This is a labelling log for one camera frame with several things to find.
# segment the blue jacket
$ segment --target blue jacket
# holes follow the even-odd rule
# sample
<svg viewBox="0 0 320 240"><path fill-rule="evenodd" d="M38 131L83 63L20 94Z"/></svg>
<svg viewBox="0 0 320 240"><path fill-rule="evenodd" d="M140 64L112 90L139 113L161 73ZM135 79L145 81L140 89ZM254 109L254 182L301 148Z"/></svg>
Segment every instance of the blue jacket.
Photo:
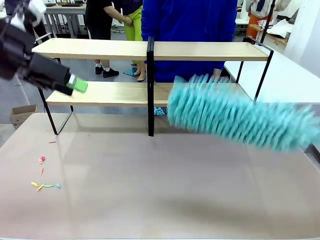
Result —
<svg viewBox="0 0 320 240"><path fill-rule="evenodd" d="M144 0L141 30L144 41L231 42L236 29L237 0ZM157 61L157 82L189 80L194 74L213 74L224 62Z"/></svg>

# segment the gray table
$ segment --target gray table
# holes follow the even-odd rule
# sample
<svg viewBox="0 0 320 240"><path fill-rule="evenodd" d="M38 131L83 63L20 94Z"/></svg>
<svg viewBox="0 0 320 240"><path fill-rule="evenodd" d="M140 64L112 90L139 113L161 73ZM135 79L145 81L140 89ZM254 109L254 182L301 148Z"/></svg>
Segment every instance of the gray table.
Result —
<svg viewBox="0 0 320 240"><path fill-rule="evenodd" d="M86 14L86 4L83 4L82 6L61 6L61 5L55 5L55 6L49 6L47 7L44 18L45 21L48 23L49 30L52 33L58 33L58 28L56 27L54 19L56 19L57 24L60 24L59 20L59 15L64 15L69 31L70 31L70 36L71 38L75 38L75 29L77 29L77 32L80 32L80 24L79 24L79 19L78 15L85 15Z"/></svg>
<svg viewBox="0 0 320 240"><path fill-rule="evenodd" d="M65 116L53 114L57 124ZM303 152L183 133L165 118L155 137L146 126L144 116L74 114L55 136L47 115L33 114L0 148L0 237L320 236L320 173Z"/></svg>

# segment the orange object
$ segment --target orange object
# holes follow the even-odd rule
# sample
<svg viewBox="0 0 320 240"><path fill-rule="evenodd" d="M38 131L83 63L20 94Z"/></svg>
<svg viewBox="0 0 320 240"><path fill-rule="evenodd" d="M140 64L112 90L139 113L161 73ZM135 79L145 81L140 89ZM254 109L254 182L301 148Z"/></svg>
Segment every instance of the orange object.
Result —
<svg viewBox="0 0 320 240"><path fill-rule="evenodd" d="M260 20L267 20L268 16L264 17L264 18L258 18L255 15L253 15L251 13L250 15L250 19L249 19L249 24L248 24L248 30L246 31L246 35L247 36L251 36L252 38L256 39L257 35L258 35L258 31L253 29L252 27L250 27L250 24L258 24L258 21Z"/></svg>

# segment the hand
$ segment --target hand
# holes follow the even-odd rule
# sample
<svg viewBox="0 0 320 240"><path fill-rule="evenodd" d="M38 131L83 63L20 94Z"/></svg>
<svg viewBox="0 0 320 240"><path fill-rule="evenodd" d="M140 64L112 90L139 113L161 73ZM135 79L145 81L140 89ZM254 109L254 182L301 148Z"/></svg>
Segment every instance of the hand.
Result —
<svg viewBox="0 0 320 240"><path fill-rule="evenodd" d="M124 17L124 21L123 21L123 22L124 22L125 25L128 25L129 27L131 27L131 26L133 25L133 23L134 23L134 22L130 19L130 17L128 17L128 16L125 16L125 17Z"/></svg>

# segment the fluffy bristle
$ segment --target fluffy bristle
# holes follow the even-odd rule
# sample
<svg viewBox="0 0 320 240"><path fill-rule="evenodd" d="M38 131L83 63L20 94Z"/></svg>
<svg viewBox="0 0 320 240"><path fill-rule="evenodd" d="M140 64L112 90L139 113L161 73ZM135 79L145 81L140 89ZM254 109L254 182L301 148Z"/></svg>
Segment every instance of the fluffy bristle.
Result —
<svg viewBox="0 0 320 240"><path fill-rule="evenodd" d="M310 107L253 103L233 94L229 84L208 78L175 81L167 107L170 125L274 151L304 150L318 141L319 121Z"/></svg>

